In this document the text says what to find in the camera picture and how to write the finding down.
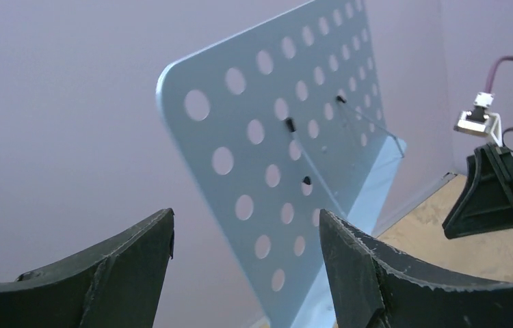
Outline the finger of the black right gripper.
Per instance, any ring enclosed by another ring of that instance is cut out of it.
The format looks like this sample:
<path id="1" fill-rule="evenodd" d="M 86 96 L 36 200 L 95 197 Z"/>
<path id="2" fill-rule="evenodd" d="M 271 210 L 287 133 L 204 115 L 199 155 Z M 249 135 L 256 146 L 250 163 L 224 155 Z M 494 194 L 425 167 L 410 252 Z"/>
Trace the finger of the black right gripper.
<path id="1" fill-rule="evenodd" d="M 466 182 L 442 223 L 446 238 L 513 229 L 513 156 L 480 146 L 466 158 Z"/>

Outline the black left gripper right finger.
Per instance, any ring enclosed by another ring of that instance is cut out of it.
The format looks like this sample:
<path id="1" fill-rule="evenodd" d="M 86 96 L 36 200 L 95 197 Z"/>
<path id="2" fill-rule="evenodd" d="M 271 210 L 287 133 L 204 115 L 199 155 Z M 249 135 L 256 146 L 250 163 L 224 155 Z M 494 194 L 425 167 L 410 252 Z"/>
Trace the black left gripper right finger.
<path id="1" fill-rule="evenodd" d="M 319 235 L 340 327 L 513 327 L 513 282 L 424 262 L 329 210 Z"/>

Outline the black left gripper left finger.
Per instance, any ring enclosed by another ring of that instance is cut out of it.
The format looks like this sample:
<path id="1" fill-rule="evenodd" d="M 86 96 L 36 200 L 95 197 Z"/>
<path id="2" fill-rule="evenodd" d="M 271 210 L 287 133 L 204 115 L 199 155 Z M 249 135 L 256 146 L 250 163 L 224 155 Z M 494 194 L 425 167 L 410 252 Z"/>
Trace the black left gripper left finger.
<path id="1" fill-rule="evenodd" d="M 152 327 L 173 253 L 174 212 L 167 208 L 0 282 L 0 327 Z"/>

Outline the blue tripod music stand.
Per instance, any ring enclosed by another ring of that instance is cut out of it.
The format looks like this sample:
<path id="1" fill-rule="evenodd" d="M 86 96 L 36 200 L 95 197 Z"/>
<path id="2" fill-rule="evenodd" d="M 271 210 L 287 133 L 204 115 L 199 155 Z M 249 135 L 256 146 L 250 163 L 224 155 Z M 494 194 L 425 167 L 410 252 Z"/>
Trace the blue tripod music stand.
<path id="1" fill-rule="evenodd" d="M 309 1 L 168 65 L 163 121 L 271 327 L 331 327 L 326 209 L 370 232 L 406 142 L 364 1 Z"/>

